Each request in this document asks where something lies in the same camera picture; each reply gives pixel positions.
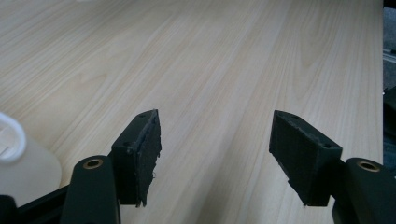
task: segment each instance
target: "wood grain surface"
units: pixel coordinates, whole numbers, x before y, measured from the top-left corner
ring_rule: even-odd
[[[332,223],[268,152],[275,109],[382,161],[382,1],[1,1],[0,110],[63,167],[158,108],[148,206],[122,223]]]

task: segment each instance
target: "white bottle cap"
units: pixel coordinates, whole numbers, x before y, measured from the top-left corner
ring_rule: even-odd
[[[26,134],[13,118],[0,112],[0,164],[17,161],[26,149]]]

